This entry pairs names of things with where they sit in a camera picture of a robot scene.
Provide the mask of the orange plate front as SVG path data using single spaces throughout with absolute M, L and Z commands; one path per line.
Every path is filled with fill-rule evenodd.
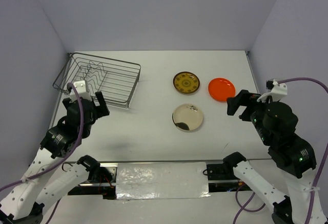
M 208 92 L 214 100 L 226 102 L 228 98 L 235 96 L 236 90 L 228 79 L 219 77 L 209 82 Z

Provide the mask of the yellow plate brown rim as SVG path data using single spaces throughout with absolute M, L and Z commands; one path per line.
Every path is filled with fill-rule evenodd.
M 194 73 L 182 71 L 173 77 L 173 86 L 179 93 L 191 95 L 200 88 L 200 80 Z

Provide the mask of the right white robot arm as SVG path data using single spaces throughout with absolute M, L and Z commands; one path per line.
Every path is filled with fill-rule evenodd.
M 239 107 L 245 108 L 239 118 L 251 122 L 268 147 L 268 154 L 279 169 L 287 192 L 269 183 L 239 152 L 223 159 L 224 175 L 237 177 L 258 195 L 269 209 L 274 223 L 327 223 L 316 188 L 319 170 L 315 152 L 296 134 L 298 117 L 292 109 L 275 101 L 272 95 L 261 100 L 260 94 L 248 90 L 229 97 L 227 104 L 230 116 Z

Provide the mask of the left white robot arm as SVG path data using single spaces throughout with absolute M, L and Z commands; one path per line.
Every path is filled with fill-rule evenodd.
M 63 100 L 66 116 L 47 131 L 23 177 L 7 185 L 11 191 L 1 200 L 1 223 L 41 223 L 49 208 L 75 186 L 101 179 L 104 168 L 96 159 L 85 155 L 60 178 L 49 183 L 55 170 L 90 135 L 96 120 L 110 114 L 102 92 L 95 95 L 98 105 L 87 92 L 72 92 Z

